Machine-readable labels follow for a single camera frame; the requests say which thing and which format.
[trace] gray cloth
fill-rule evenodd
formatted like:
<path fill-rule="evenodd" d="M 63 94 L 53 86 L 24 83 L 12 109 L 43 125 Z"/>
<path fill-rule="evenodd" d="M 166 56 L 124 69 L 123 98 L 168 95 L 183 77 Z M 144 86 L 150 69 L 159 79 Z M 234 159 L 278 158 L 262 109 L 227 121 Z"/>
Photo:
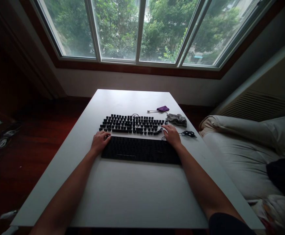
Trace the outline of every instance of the gray cloth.
<path fill-rule="evenodd" d="M 175 125 L 187 127 L 186 118 L 180 114 L 167 114 L 166 120 Z"/>

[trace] red wooden floor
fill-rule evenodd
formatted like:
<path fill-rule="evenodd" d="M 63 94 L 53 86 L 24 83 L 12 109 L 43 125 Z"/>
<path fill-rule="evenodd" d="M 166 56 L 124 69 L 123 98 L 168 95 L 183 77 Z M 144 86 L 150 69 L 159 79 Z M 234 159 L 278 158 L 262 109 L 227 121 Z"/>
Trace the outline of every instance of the red wooden floor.
<path fill-rule="evenodd" d="M 16 115 L 22 126 L 0 150 L 0 215 L 21 207 L 88 102 L 47 101 Z M 195 127 L 210 111 L 181 107 Z M 9 224 L 10 221 L 0 220 L 0 234 Z M 22 228 L 16 235 L 27 234 L 29 230 Z"/>

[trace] black cable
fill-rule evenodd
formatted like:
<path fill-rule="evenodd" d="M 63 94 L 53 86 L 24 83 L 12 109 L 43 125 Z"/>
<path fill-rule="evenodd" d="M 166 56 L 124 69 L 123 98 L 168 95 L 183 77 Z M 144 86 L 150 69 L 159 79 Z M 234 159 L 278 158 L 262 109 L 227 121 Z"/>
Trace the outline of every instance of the black cable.
<path fill-rule="evenodd" d="M 192 138 L 197 138 L 197 136 L 195 135 L 195 133 L 192 132 L 192 131 L 183 131 L 182 133 L 179 133 L 179 134 L 181 134 L 181 135 L 183 135 L 183 136 L 189 136 L 189 137 L 192 137 Z"/>

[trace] white sofa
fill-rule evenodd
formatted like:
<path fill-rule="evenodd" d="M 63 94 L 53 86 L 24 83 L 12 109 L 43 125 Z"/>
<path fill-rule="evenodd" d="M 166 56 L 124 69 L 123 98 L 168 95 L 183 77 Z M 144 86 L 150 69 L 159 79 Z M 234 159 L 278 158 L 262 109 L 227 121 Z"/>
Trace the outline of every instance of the white sofa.
<path fill-rule="evenodd" d="M 256 122 L 208 116 L 199 128 L 203 140 L 245 199 L 254 203 L 265 200 L 273 210 L 274 229 L 285 228 L 285 196 L 266 172 L 267 164 L 285 158 L 285 117 Z M 262 218 L 260 208 L 266 209 L 256 206 L 254 211 Z"/>

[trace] tree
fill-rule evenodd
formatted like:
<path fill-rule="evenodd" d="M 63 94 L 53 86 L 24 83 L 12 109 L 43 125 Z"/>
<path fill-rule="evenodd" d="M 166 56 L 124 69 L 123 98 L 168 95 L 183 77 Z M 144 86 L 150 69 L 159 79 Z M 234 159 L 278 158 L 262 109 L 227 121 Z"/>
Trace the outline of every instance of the tree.
<path fill-rule="evenodd" d="M 44 0 L 67 55 L 94 57 L 83 0 Z"/>
<path fill-rule="evenodd" d="M 94 56 L 94 48 L 83 0 L 44 0 L 61 42 L 69 55 Z M 203 53 L 210 63 L 238 24 L 238 10 L 227 10 L 229 0 L 213 0 L 186 62 Z M 142 60 L 174 62 L 182 45 L 198 0 L 150 0 L 144 22 Z M 102 57 L 134 59 L 138 10 L 135 0 L 93 0 Z"/>

